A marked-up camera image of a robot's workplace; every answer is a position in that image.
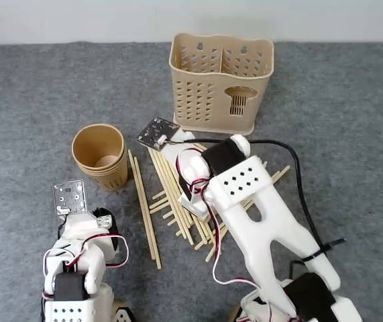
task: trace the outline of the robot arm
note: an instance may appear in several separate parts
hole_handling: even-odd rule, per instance
[[[182,152],[189,150],[191,144],[179,142],[193,139],[192,134],[169,123],[155,118],[141,133],[139,141],[159,150],[171,165],[175,165],[176,157],[181,154],[183,167],[179,175],[188,185],[208,178],[203,198],[228,227],[244,255],[249,273],[258,285],[248,300],[260,297],[278,312],[272,316],[270,306],[264,305],[262,309],[261,305],[244,301],[242,307],[248,304],[253,313],[248,317],[254,321],[267,321],[266,311],[270,310],[270,322],[290,321],[297,315],[311,322],[361,321],[351,301],[331,294],[340,287],[338,274],[325,254],[319,254],[320,247],[313,236],[296,221],[277,193],[261,160],[257,156],[250,157],[248,141],[243,136],[233,136],[201,155],[194,153],[187,157]],[[163,129],[167,126],[171,126],[174,133],[165,132]],[[153,138],[153,141],[149,142],[146,137]],[[251,220],[241,206],[241,201],[249,198],[261,213],[262,220],[259,222]],[[209,213],[200,193],[187,191],[182,194],[180,202],[200,219],[205,219]],[[308,258],[305,265],[311,273],[292,282],[279,282],[270,253],[273,240],[298,257]],[[309,303],[301,298],[317,300]]]
[[[133,321],[123,308],[111,320],[113,291],[102,282],[107,266],[120,267],[129,256],[115,218],[106,209],[87,211],[81,180],[54,186],[57,215],[64,215],[64,232],[45,253],[41,321]],[[127,253],[121,264],[106,264],[118,253],[118,239]]]

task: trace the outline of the bamboo skewer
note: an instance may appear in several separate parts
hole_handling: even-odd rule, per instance
[[[290,170],[290,166],[286,166],[275,178],[272,178],[273,184],[277,183],[288,170]]]
[[[219,225],[219,229],[223,228],[225,226],[224,223],[221,223]],[[207,238],[207,244],[211,244],[212,243],[212,240],[208,237]],[[202,248],[202,246],[204,245],[205,243],[203,243],[203,241],[201,241],[200,243],[198,243],[195,247],[194,247],[194,250],[199,250]]]
[[[163,160],[164,165],[166,166],[166,169],[170,170],[169,174],[170,174],[170,178],[172,178],[174,181],[174,188],[176,188],[175,190],[177,190],[178,194],[181,195],[184,191],[182,191],[182,188],[177,183],[179,181],[179,176],[178,176],[176,169],[173,169],[173,167],[170,165],[170,163],[166,160],[165,157],[161,156],[161,158]],[[190,228],[191,225],[193,224],[193,220],[191,219],[191,215],[188,211],[184,211],[184,215],[186,217],[186,222],[188,223],[187,227]]]
[[[138,180],[139,180],[139,184],[140,184],[141,196],[142,196],[142,199],[143,199],[143,202],[144,202],[144,206],[145,206],[145,212],[146,212],[146,218],[147,218],[147,221],[148,221],[148,227],[150,228],[151,241],[152,241],[152,246],[154,248],[154,255],[156,256],[157,268],[159,270],[161,270],[162,269],[162,263],[160,261],[160,254],[158,253],[156,235],[154,234],[154,228],[152,227],[152,220],[151,220],[151,217],[150,217],[150,211],[148,210],[148,202],[146,200],[146,195],[145,195],[145,190],[144,190],[144,183],[142,181],[142,177],[141,177],[141,174],[140,174],[139,162],[138,162],[138,159],[136,157],[134,157],[133,159],[134,159],[134,162],[135,162],[136,174],[138,175]]]
[[[166,218],[169,218],[171,215],[173,215],[173,210],[169,211],[168,213],[165,213],[162,218],[163,219],[166,219]]]
[[[156,201],[155,203],[153,203],[152,205],[150,205],[150,210],[151,209],[154,209],[160,205],[162,205],[163,203],[165,203],[167,201],[167,197],[164,197],[163,199],[160,199],[159,201]]]
[[[156,200],[156,199],[160,198],[161,196],[164,196],[165,194],[166,194],[166,191],[161,191],[157,195],[152,196],[152,200]]]
[[[156,208],[153,208],[150,210],[150,214],[152,215],[153,213],[157,213],[159,212],[160,210],[166,208],[167,206],[170,206],[170,203],[168,201],[166,201],[164,204],[156,207]]]
[[[168,181],[164,179],[163,171],[162,171],[162,168],[160,167],[160,165],[158,163],[158,159],[156,158],[155,152],[152,151],[152,149],[148,149],[148,152],[150,153],[152,163],[154,164],[154,168],[156,169],[156,172],[158,174],[158,178],[160,178],[163,189],[164,189],[164,191],[166,191],[166,196],[168,197],[168,200],[169,200],[170,206],[172,208],[173,214],[176,218],[176,222],[178,223],[179,230],[180,230],[183,238],[186,239],[184,227],[182,226],[182,223],[178,220],[178,218],[179,218],[178,209],[174,203],[175,200],[173,200],[173,198],[170,194],[170,187],[169,187]]]
[[[228,228],[227,227],[224,227],[223,229],[221,229],[221,237],[219,238],[219,242],[220,243],[221,243],[221,240],[223,240],[223,238],[224,238],[224,236],[225,236],[225,234],[227,232],[228,232]],[[215,245],[215,244],[212,246],[211,250],[209,251],[209,253],[206,256],[206,259],[205,259],[206,263],[208,263],[211,260],[213,254],[215,253],[215,248],[216,247],[217,247],[217,245]]]
[[[172,219],[171,221],[169,221],[169,222],[167,223],[167,226],[171,226],[171,225],[173,225],[174,223],[176,223],[176,219],[175,219],[175,218]]]
[[[156,259],[156,255],[154,253],[154,245],[152,244],[150,228],[148,226],[148,220],[147,220],[147,217],[145,216],[145,213],[144,213],[144,203],[142,201],[142,196],[141,196],[141,192],[140,192],[140,188],[139,188],[138,175],[136,174],[136,167],[135,167],[135,163],[133,161],[133,156],[131,155],[130,150],[128,152],[129,152],[129,161],[130,161],[130,164],[131,164],[131,169],[133,171],[133,177],[135,178],[136,190],[138,191],[139,204],[140,204],[140,208],[142,210],[142,217],[144,218],[146,238],[147,238],[148,244],[150,246],[151,259],[155,260]]]
[[[173,175],[173,173],[172,173],[172,171],[170,169],[170,166],[168,165],[168,162],[165,159],[165,157],[163,157],[159,153],[155,153],[155,154],[158,157],[159,163],[161,164],[161,168],[165,171],[164,174],[165,174],[165,178],[168,179],[168,186],[170,186],[170,191],[173,192],[172,195],[175,196],[174,205],[178,209],[178,217],[179,217],[179,220],[182,221],[182,226],[184,227],[185,235],[188,238],[188,241],[190,242],[190,245],[194,245],[194,241],[193,241],[193,239],[191,237],[190,231],[187,229],[187,228],[190,227],[190,223],[188,222],[188,219],[186,218],[185,210],[184,210],[184,208],[181,205],[179,205],[176,202],[177,198],[179,198],[180,191],[179,191],[178,185],[177,185],[177,183],[176,183],[176,181],[174,179],[174,175]]]

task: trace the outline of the wire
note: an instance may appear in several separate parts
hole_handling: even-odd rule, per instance
[[[222,142],[222,140],[218,139],[192,139],[192,140],[185,140],[183,142],[171,142],[169,141],[168,143],[171,144],[180,144],[180,143],[219,143]],[[292,148],[292,146],[281,142],[281,141],[276,141],[276,140],[250,140],[250,144],[273,144],[275,146],[280,146],[282,148],[287,149],[292,158],[294,159],[294,165],[295,165],[295,170],[296,170],[296,181],[297,181],[297,191],[298,191],[298,197],[300,199],[301,207],[303,208],[303,213],[305,214],[306,220],[309,223],[309,227],[311,228],[311,232],[313,237],[315,238],[316,242],[318,243],[318,246],[320,248],[323,247],[323,242],[321,238],[319,237],[317,228],[315,226],[315,223],[313,222],[313,218],[311,214],[309,213],[309,208],[307,207],[307,202],[305,199],[305,194],[303,192],[303,182],[301,178],[301,168],[300,168],[300,160],[298,159],[298,155],[295,152],[295,150]]]
[[[60,239],[62,237],[62,228],[64,225],[66,225],[66,220],[68,219],[69,214],[64,215],[64,221],[58,226],[57,228],[57,239]]]
[[[94,239],[100,239],[100,238],[106,238],[106,237],[110,237],[110,238],[119,238],[119,239],[122,239],[123,242],[124,242],[124,245],[125,245],[125,249],[127,251],[127,254],[126,254],[126,257],[125,257],[125,260],[122,261],[121,263],[117,263],[117,264],[106,264],[106,267],[111,267],[111,268],[117,268],[117,267],[122,267],[124,266],[127,261],[129,260],[129,246],[127,245],[127,241],[125,240],[125,238],[122,236],[122,235],[119,235],[118,233],[100,233],[100,234],[97,234],[97,235],[93,235],[91,237],[88,237],[84,242],[83,242],[83,245],[81,246],[81,251],[79,252],[78,255],[76,255],[73,260],[71,262],[69,262],[66,267],[67,268],[70,268],[72,267],[73,265],[75,265],[78,260],[80,259],[80,257],[83,255],[83,253],[85,252],[86,248],[85,248],[85,245],[91,241],[91,240],[94,240]]]
[[[44,276],[46,276],[48,274],[48,272],[46,270],[46,259],[47,259],[48,255],[50,255],[51,252],[57,250],[57,251],[62,252],[63,254],[67,253],[67,254],[71,255],[72,259],[75,257],[75,255],[70,250],[66,249],[66,247],[68,247],[68,246],[70,246],[70,244],[68,244],[67,246],[63,246],[63,248],[50,248],[49,250],[47,250],[45,252],[44,257],[42,258],[42,272],[44,273]]]
[[[218,265],[218,261],[219,261],[219,257],[221,255],[221,232],[220,232],[220,229],[219,229],[219,224],[218,224],[218,220],[217,218],[215,217],[215,214],[212,212],[212,209],[211,207],[209,206],[208,202],[206,201],[206,198],[204,196],[204,193],[205,193],[205,190],[206,188],[208,187],[208,184],[206,184],[200,191],[200,196],[203,200],[203,202],[205,203],[206,207],[207,207],[207,210],[209,212],[209,215],[211,216],[211,220],[215,226],[215,262],[213,263],[213,267],[212,267],[212,277],[213,277],[213,280],[215,282],[217,282],[218,284],[221,284],[221,285],[228,285],[228,284],[233,284],[233,283],[245,283],[245,284],[249,284],[249,285],[252,285],[253,287],[255,287],[256,289],[260,289],[260,287],[252,282],[251,280],[247,280],[246,278],[234,278],[232,280],[228,280],[228,281],[221,281],[217,278],[217,275],[215,273],[215,270],[217,269],[217,265]]]
[[[41,298],[41,322],[45,322],[45,302],[46,300],[42,297]]]

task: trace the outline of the paper cup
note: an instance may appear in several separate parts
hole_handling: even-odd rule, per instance
[[[72,155],[78,167],[109,191],[127,182],[127,154],[121,132],[108,124],[92,124],[73,139]]]

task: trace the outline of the red wire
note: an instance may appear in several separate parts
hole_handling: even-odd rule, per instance
[[[81,251],[80,253],[73,259],[73,261],[71,261],[69,264],[66,265],[67,268],[69,267],[72,267],[75,265],[75,263],[78,262],[78,260],[80,259],[80,257],[83,255],[84,253],[84,246],[87,242],[91,241],[92,239],[95,239],[97,237],[118,237],[118,238],[121,238],[123,236],[117,234],[117,233],[99,233],[97,235],[93,235],[93,236],[90,236],[88,237],[84,242],[83,242],[83,245],[81,246]],[[124,265],[124,263],[118,263],[118,264],[106,264],[107,267],[119,267],[119,266],[122,266]]]

